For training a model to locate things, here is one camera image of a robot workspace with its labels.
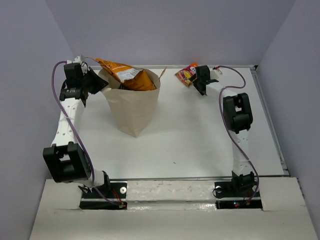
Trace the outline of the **orange snack bar packet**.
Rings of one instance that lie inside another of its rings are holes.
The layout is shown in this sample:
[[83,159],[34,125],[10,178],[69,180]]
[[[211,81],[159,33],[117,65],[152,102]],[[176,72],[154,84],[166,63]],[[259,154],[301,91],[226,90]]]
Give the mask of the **orange snack bar packet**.
[[156,87],[144,69],[137,69],[131,65],[117,63],[101,58],[94,59],[116,81],[132,91],[152,91]]

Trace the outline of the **beige paper bag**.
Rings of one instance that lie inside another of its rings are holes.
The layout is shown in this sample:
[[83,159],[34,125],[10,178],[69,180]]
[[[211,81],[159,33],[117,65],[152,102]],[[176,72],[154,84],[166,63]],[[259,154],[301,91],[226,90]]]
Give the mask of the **beige paper bag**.
[[101,93],[108,102],[117,129],[130,136],[138,137],[154,115],[161,89],[161,77],[166,70],[163,69],[161,74],[157,75],[146,68],[132,67],[145,70],[156,89],[149,91],[129,90],[102,67],[98,76],[109,83],[101,90]]

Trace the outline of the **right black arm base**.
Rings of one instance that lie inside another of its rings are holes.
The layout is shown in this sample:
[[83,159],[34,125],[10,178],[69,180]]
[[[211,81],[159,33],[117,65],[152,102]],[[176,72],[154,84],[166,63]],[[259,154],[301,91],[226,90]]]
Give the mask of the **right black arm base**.
[[212,190],[215,207],[217,210],[262,209],[260,192],[255,193],[255,190],[256,185],[236,191],[230,180],[217,181]]

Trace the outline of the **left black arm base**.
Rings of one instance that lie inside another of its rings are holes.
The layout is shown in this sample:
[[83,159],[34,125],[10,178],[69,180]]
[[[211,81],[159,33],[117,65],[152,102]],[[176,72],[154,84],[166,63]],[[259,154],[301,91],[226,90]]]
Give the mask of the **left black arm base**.
[[82,210],[126,210],[127,203],[127,181],[111,181],[110,190],[105,186],[97,189],[79,185],[81,199],[79,207]]

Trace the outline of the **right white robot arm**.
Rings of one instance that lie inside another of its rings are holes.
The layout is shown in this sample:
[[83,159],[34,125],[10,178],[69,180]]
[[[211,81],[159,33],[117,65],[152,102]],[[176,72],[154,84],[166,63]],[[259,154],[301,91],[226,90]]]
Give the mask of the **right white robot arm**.
[[[221,68],[238,74],[243,84],[223,86],[218,80],[222,75]],[[202,96],[217,99],[222,122],[232,145],[231,180],[216,182],[213,195],[217,199],[254,197],[259,190],[259,175],[247,154],[253,113],[248,94],[234,91],[246,86],[245,78],[238,70],[229,66],[218,65],[210,70],[207,65],[201,65],[195,67],[191,80]]]

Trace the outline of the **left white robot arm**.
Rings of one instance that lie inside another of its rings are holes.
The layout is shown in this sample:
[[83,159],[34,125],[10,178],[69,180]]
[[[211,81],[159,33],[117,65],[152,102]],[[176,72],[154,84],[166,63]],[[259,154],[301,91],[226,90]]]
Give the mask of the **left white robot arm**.
[[108,83],[81,59],[60,61],[54,69],[60,65],[65,80],[59,92],[55,88],[55,72],[51,74],[51,89],[60,116],[55,137],[51,145],[43,149],[42,156],[56,183],[79,183],[104,198],[111,191],[109,176],[104,170],[94,168],[79,130],[89,95],[98,93]]

